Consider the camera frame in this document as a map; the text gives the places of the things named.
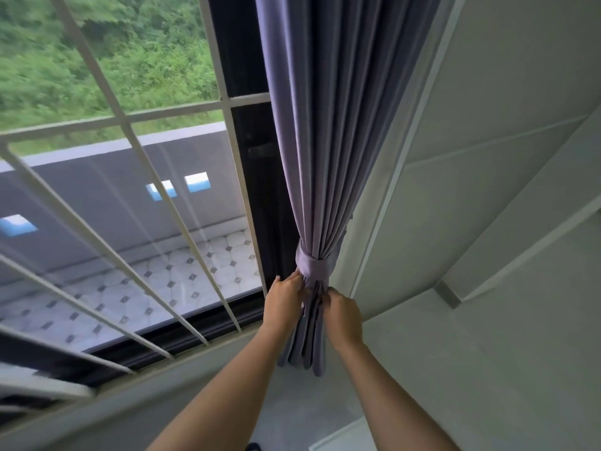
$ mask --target person's left hand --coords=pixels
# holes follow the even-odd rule
[[[263,325],[288,338],[301,315],[303,276],[293,272],[287,279],[280,280],[278,275],[265,298]]]

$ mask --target green foliage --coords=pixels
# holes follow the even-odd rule
[[[66,1],[126,112],[219,98],[198,0]],[[48,0],[0,0],[0,16],[0,130],[110,114]],[[190,122],[147,122],[146,132]],[[117,137],[109,128],[16,147],[28,154]]]

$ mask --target curtain tieback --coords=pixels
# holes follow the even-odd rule
[[[336,250],[328,257],[318,260],[306,253],[302,241],[296,247],[296,265],[301,274],[313,281],[326,281],[334,272],[337,258]]]

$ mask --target gathered curtain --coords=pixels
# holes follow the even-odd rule
[[[325,371],[321,295],[439,1],[256,0],[296,263],[312,291],[280,365]]]

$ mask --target balcony tile floor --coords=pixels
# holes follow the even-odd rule
[[[226,299],[261,287],[248,229],[199,242],[197,246]],[[219,302],[219,296],[187,248],[131,266],[180,314]],[[116,269],[63,289],[132,332],[172,318],[167,310]],[[59,296],[45,292],[0,303],[0,322],[78,351],[121,336]]]

